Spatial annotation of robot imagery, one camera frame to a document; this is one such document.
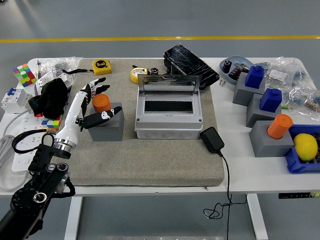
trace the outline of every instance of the electrical distribution box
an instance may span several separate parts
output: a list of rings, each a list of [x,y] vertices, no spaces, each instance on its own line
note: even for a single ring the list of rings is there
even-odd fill
[[[198,75],[138,75],[139,139],[198,139],[203,128]]]

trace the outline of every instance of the gray felt mat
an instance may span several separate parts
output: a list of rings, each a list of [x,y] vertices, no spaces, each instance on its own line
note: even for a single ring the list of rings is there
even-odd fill
[[[95,59],[84,58],[78,68],[92,69]],[[134,131],[138,85],[130,80],[132,65],[159,69],[166,73],[163,59],[111,58],[111,74],[96,76],[77,73],[69,106],[76,93],[94,79],[106,77],[105,92],[111,102],[122,103],[124,130],[122,141],[93,142],[89,131],[79,135],[79,143],[71,158],[54,157],[55,163],[69,165],[70,177],[76,186],[218,186],[224,179],[221,157],[211,154],[202,140],[138,139]],[[210,88],[200,92],[203,129],[217,126]],[[92,104],[87,107],[90,112]]]

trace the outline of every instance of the table leg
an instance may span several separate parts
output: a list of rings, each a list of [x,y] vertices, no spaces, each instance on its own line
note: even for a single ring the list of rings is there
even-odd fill
[[[268,240],[268,234],[262,216],[258,196],[256,193],[248,193],[248,206],[251,214],[252,224],[254,228],[255,237],[257,240]]]
[[[82,199],[82,196],[72,197],[64,240],[77,240]]]

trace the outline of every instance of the gray cube block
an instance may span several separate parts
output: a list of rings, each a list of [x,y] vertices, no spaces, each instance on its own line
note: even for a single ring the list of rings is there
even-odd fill
[[[253,94],[246,109],[245,126],[248,128],[252,128],[256,121],[272,121],[277,115],[281,114],[281,105],[278,106],[275,112],[260,110],[260,100],[262,96],[263,95],[257,93]]]
[[[262,82],[260,83],[260,87],[253,88],[246,86],[246,77],[248,73],[242,72],[239,76],[239,79],[235,85],[234,95],[233,95],[233,103],[239,104],[243,106],[248,106],[251,98],[254,94],[261,94],[265,93],[266,89],[266,79],[263,78]]]
[[[273,139],[267,129],[273,121],[257,121],[249,132],[250,141],[256,158],[283,157],[293,146],[289,131],[280,139]]]
[[[112,108],[122,107],[120,102],[112,102]],[[95,109],[91,107],[90,114],[94,114]],[[122,141],[124,133],[125,115],[121,110],[109,121],[92,128],[89,128],[89,133],[94,142],[115,142]]]

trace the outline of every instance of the tape measure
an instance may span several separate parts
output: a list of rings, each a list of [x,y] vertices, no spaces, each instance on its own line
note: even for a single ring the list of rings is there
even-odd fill
[[[112,72],[110,62],[107,59],[97,59],[92,63],[95,75],[110,74]]]
[[[131,70],[130,78],[131,81],[134,82],[135,84],[139,83],[138,80],[138,74],[148,74],[148,68],[145,67],[135,67],[134,69]]]
[[[75,69],[72,71],[66,71],[62,70],[63,73],[65,74],[78,74],[78,73],[87,73],[87,72],[92,72],[94,75],[103,75],[103,74],[110,74],[111,71],[111,65],[110,62],[107,59],[100,58],[95,60],[92,63],[92,68],[93,69]]]

